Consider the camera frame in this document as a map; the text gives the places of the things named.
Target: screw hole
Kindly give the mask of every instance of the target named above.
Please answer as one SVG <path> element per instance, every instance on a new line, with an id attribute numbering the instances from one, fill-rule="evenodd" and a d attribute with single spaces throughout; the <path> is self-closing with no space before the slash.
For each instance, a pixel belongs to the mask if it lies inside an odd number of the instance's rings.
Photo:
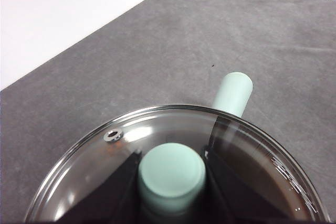
<path id="1" fill-rule="evenodd" d="M 117 131 L 110 131 L 109 134 L 107 135 L 108 137 L 113 137 L 117 134 Z"/>

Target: gray felt mat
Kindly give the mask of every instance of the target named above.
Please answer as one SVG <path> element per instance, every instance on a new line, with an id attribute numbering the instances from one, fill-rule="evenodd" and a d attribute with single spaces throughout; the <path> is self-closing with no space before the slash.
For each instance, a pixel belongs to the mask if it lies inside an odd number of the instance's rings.
<path id="1" fill-rule="evenodd" d="M 1 92 L 2 222 L 23 219 L 98 125 L 155 104 L 211 106 L 231 71 L 254 81 L 243 118 L 287 148 L 336 218 L 335 41 L 332 0 L 145 0 Z"/>

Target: green plastic cap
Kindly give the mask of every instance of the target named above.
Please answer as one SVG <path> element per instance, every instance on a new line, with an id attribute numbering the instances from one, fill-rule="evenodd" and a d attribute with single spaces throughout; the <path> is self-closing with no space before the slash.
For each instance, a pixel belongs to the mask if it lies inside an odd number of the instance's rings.
<path id="1" fill-rule="evenodd" d="M 139 165 L 139 192 L 144 204 L 162 215 L 187 211 L 205 185 L 205 165 L 191 148 L 166 143 L 151 149 Z"/>

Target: white wall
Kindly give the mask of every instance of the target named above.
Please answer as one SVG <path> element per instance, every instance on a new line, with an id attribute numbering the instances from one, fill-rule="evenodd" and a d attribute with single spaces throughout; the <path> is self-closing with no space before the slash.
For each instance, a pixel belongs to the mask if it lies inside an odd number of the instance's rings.
<path id="1" fill-rule="evenodd" d="M 143 0 L 1 0 L 1 89 Z"/>

